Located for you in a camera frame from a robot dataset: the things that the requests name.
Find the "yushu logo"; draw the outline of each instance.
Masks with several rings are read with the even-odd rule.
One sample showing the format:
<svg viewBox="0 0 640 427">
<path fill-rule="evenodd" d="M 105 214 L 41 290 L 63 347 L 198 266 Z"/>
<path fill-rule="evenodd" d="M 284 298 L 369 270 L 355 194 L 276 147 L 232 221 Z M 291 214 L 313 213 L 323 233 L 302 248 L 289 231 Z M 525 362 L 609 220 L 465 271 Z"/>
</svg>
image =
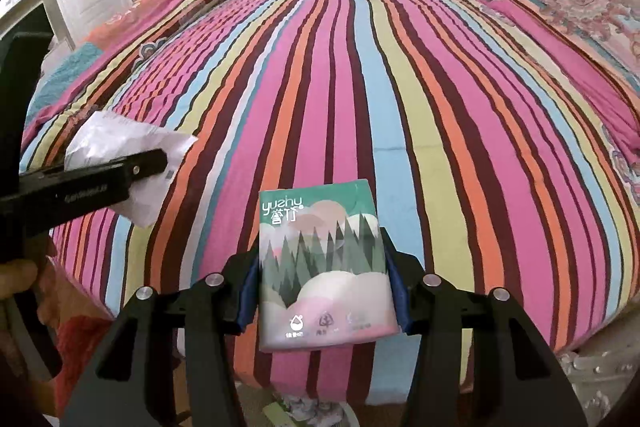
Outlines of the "yushu logo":
<svg viewBox="0 0 640 427">
<path fill-rule="evenodd" d="M 296 220 L 296 212 L 302 210 L 305 206 L 300 198 L 286 198 L 277 201 L 268 201 L 262 204 L 263 216 L 271 214 L 271 224 L 281 225 L 282 218 L 286 217 L 287 221 Z"/>
</svg>

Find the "bed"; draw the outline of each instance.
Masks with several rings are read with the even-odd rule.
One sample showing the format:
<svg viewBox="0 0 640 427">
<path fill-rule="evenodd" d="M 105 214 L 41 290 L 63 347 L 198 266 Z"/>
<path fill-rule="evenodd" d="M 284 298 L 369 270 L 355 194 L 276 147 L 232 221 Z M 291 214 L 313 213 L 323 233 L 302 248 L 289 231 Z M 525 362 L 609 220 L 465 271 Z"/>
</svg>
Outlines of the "bed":
<svg viewBox="0 0 640 427">
<path fill-rule="evenodd" d="M 59 162 L 94 110 L 198 138 L 156 224 L 100 210 L 52 231 L 113 314 L 247 250 L 260 190 L 364 178 L 399 250 L 460 289 L 505 286 L 561 351 L 640 282 L 638 12 L 608 2 L 622 29 L 598 39 L 543 0 L 162 0 L 112 22 L 27 127 L 21 168 Z M 258 334 L 227 343 L 245 383 L 406 399 L 419 339 L 267 355 Z"/>
</svg>

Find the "white plastic bag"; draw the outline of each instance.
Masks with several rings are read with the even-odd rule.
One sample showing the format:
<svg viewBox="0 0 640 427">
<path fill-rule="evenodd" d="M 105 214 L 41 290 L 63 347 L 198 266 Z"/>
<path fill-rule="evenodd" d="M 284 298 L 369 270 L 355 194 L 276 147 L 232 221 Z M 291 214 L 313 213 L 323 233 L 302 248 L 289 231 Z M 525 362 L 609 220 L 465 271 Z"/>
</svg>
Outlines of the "white plastic bag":
<svg viewBox="0 0 640 427">
<path fill-rule="evenodd" d="M 67 147 L 65 170 L 162 149 L 167 156 L 164 172 L 132 184 L 129 199 L 111 207 L 135 225 L 148 227 L 158 219 L 175 173 L 196 140 L 190 134 L 136 122 L 113 112 L 97 111 L 87 119 Z"/>
</svg>

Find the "metal screw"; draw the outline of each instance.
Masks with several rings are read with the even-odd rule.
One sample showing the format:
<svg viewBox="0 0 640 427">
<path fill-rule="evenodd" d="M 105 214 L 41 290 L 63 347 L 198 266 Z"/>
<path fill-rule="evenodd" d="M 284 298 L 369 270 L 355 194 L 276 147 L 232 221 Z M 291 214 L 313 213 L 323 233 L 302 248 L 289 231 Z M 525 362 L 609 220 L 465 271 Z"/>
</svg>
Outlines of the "metal screw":
<svg viewBox="0 0 640 427">
<path fill-rule="evenodd" d="M 225 278 L 222 273 L 210 273 L 205 278 L 204 282 L 207 286 L 211 286 L 212 288 L 215 286 L 220 286 L 223 282 L 225 282 Z"/>
<path fill-rule="evenodd" d="M 136 297 L 141 301 L 146 301 L 153 294 L 154 289 L 151 286 L 141 286 L 136 290 Z"/>
<path fill-rule="evenodd" d="M 442 284 L 442 279 L 434 273 L 428 273 L 422 278 L 422 282 L 424 282 L 427 286 L 435 288 L 436 286 L 440 286 L 440 284 Z"/>
<path fill-rule="evenodd" d="M 511 295 L 509 295 L 509 292 L 504 288 L 496 288 L 494 290 L 494 297 L 498 299 L 498 301 L 508 301 Z"/>
</svg>

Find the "blue padding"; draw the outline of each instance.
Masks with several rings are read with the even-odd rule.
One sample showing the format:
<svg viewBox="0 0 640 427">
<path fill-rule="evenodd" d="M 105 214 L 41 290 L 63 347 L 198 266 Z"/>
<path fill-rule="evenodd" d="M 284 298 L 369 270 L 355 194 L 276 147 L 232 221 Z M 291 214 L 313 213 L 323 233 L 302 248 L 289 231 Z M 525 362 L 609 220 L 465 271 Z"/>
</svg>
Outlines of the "blue padding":
<svg viewBox="0 0 640 427">
<path fill-rule="evenodd" d="M 255 308 L 258 305 L 259 259 L 260 257 L 256 255 L 240 292 L 238 326 L 240 326 L 242 331 L 254 321 Z"/>
<path fill-rule="evenodd" d="M 391 293 L 394 296 L 396 319 L 398 320 L 398 325 L 402 328 L 402 331 L 406 333 L 413 324 L 409 314 L 409 292 L 402 282 L 402 277 L 400 277 L 400 272 L 398 271 L 396 263 L 394 263 L 393 256 L 391 256 L 386 248 L 385 256 L 386 269 L 389 273 L 389 281 L 391 282 Z"/>
</svg>

